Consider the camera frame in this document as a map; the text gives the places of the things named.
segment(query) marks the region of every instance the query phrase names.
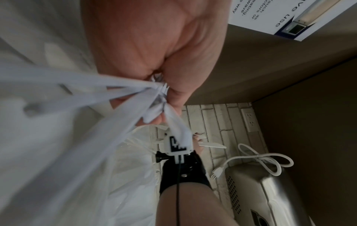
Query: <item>silver toaster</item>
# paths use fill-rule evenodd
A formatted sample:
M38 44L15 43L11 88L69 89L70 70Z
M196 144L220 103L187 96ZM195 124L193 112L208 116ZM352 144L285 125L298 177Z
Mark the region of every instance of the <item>silver toaster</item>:
M240 226L311 226L287 172L272 176L258 163L225 170L234 217Z

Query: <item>electrical outlet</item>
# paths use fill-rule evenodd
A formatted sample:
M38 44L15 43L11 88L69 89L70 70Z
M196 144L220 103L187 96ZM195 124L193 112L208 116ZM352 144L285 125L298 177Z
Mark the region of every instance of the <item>electrical outlet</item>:
M241 110L245 126L247 127L248 132L259 131L259 125L253 108L244 108Z

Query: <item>white ribbon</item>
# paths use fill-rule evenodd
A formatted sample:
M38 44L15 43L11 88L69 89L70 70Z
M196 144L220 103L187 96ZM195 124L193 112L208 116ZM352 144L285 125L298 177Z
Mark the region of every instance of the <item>white ribbon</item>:
M122 87L31 103L24 111L32 117L134 94L17 193L0 214L0 225L49 225L71 194L113 153L116 145L127 138L140 118L148 123L164 112L167 124L180 145L192 148L190 129L166 102L168 87L165 83L5 63L0 63L0 82ZM20 211L21 218L13 217L13 211Z

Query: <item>outlet socket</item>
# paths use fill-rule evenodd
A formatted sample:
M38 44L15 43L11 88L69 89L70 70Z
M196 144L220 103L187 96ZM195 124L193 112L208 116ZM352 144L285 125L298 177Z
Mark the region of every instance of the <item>outlet socket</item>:
M244 108L241 110L245 126L248 132L259 131L259 125L253 108Z

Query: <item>thin black cord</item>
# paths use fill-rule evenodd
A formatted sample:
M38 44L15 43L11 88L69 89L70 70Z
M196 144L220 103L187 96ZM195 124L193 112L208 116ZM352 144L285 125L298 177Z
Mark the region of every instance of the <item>thin black cord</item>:
M181 176L181 156L178 156L178 175L177 175L177 187L176 187L176 226L180 226L180 201L179 201L179 189L180 189L180 176Z

